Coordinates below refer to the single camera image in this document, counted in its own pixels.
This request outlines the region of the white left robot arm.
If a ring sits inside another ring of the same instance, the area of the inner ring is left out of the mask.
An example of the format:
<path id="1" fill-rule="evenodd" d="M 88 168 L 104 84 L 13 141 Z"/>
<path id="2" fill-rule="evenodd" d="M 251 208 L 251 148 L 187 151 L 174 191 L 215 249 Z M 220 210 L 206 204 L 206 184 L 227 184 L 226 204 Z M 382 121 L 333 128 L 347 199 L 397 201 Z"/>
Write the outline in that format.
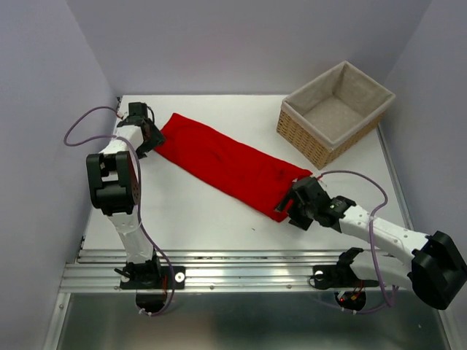
<path id="1" fill-rule="evenodd" d="M 149 117 L 128 116 L 116 137 L 99 153 L 86 157 L 90 199 L 114 225 L 126 251 L 126 265 L 115 271 L 122 289 L 154 289 L 163 281 L 160 260 L 138 218 L 141 199 L 137 161 L 165 138 Z"/>

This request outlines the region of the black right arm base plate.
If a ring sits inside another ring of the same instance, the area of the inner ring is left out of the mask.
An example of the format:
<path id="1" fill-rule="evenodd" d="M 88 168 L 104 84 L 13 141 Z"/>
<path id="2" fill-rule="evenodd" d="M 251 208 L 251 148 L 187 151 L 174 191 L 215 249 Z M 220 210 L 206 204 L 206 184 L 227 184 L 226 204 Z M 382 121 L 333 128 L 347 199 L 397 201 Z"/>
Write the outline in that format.
<path id="1" fill-rule="evenodd" d="M 309 284 L 320 290 L 378 287 L 379 282 L 375 278 L 360 279 L 350 268 L 355 258 L 362 253 L 363 249 L 353 247 L 340 254 L 334 265 L 315 265 L 313 274 L 309 277 Z"/>

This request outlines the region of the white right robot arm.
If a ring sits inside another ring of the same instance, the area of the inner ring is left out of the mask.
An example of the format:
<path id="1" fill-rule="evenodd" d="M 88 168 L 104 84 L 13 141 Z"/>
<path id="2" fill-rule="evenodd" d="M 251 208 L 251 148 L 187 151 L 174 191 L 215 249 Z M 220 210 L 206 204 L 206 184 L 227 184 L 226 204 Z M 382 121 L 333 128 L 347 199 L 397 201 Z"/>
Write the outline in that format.
<path id="1" fill-rule="evenodd" d="M 466 283 L 466 262 L 449 235 L 416 232 L 377 217 L 349 198 L 332 198 L 315 177 L 293 184 L 276 210 L 302 230 L 316 222 L 369 243 L 368 251 L 353 247 L 333 265 L 312 269 L 310 286 L 334 289 L 342 308 L 357 311 L 364 306 L 360 295 L 350 296 L 353 288 L 391 286 L 411 290 L 426 305 L 445 310 Z"/>

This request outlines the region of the red t shirt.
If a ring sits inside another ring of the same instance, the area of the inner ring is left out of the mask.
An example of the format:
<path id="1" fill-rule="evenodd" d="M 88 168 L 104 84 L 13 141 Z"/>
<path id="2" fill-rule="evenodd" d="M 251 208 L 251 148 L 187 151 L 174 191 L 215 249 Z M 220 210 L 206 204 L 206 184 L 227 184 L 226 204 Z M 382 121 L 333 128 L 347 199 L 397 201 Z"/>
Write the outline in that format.
<path id="1" fill-rule="evenodd" d="M 181 114 L 174 113 L 161 133 L 165 142 L 157 153 L 275 222 L 287 217 L 276 207 L 293 183 L 312 175 Z"/>

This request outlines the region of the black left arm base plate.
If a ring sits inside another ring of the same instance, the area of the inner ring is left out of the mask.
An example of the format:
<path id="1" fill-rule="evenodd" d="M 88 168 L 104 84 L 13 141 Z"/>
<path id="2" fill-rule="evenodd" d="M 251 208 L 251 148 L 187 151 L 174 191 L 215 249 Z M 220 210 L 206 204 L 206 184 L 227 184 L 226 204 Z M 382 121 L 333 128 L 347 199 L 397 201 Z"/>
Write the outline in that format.
<path id="1" fill-rule="evenodd" d="M 172 274 L 169 266 L 162 266 L 158 275 L 147 275 L 142 280 L 128 280 L 120 277 L 119 288 L 123 290 L 152 290 L 152 289 L 184 289 L 185 288 L 185 266 L 174 266 L 175 281 L 172 281 Z"/>

